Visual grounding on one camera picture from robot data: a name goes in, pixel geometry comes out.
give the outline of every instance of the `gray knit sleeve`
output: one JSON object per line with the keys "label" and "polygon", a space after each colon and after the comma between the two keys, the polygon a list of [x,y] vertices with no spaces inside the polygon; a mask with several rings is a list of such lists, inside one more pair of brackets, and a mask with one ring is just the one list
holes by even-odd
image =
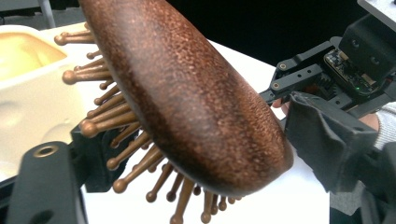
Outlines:
{"label": "gray knit sleeve", "polygon": [[384,105],[376,112],[379,120],[379,133],[375,147],[382,149],[388,142],[396,142],[396,102]]}

